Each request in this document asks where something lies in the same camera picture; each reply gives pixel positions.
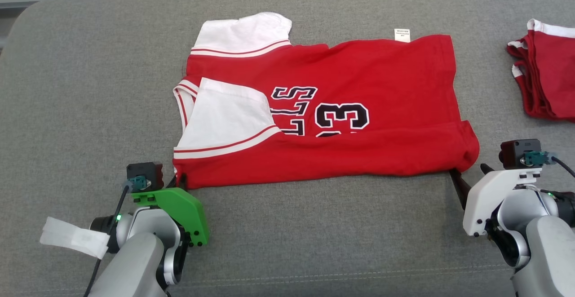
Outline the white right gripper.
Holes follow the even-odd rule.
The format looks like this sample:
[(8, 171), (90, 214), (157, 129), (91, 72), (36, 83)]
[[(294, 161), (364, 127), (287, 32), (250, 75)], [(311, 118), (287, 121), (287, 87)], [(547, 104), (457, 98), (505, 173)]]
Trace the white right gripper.
[(542, 168), (494, 171), (485, 163), (480, 164), (485, 176), (471, 187), (456, 168), (449, 171), (454, 189), (464, 210), (463, 228), (469, 236), (487, 233), (487, 220), (495, 219), (505, 230), (534, 217), (543, 211), (538, 193), (531, 189), (515, 189), (517, 185), (534, 184)]

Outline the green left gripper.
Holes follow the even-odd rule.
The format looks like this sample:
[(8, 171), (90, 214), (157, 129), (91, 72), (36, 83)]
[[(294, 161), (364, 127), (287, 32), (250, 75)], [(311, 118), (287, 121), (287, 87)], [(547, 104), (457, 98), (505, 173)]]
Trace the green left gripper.
[(187, 192), (187, 175), (177, 175), (165, 188), (150, 192), (133, 192), (132, 198), (140, 207), (158, 207), (167, 213), (181, 232), (181, 240), (190, 246), (205, 246), (210, 231), (203, 204)]

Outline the red shorts with white stripe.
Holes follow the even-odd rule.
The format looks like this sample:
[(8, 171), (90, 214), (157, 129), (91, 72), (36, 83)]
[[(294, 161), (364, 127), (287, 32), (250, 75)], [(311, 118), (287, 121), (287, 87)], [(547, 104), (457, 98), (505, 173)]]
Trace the red shorts with white stripe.
[(530, 19), (525, 37), (507, 43), (527, 115), (575, 123), (575, 27)]

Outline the red white jersey shirt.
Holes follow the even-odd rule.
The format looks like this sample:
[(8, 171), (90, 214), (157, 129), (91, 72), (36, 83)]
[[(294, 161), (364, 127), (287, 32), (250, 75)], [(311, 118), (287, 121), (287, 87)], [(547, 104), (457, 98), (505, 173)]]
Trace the red white jersey shirt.
[(480, 154), (454, 92), (449, 35), (293, 45), (257, 13), (203, 23), (173, 90), (187, 189), (468, 170)]

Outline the white tape flag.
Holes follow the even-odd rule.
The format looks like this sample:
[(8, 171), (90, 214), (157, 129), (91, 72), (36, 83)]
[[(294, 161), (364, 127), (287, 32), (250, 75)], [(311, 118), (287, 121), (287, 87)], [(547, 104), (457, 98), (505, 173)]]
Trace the white tape flag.
[(101, 260), (108, 250), (110, 237), (106, 233), (82, 229), (59, 219), (47, 217), (40, 243), (69, 248)]

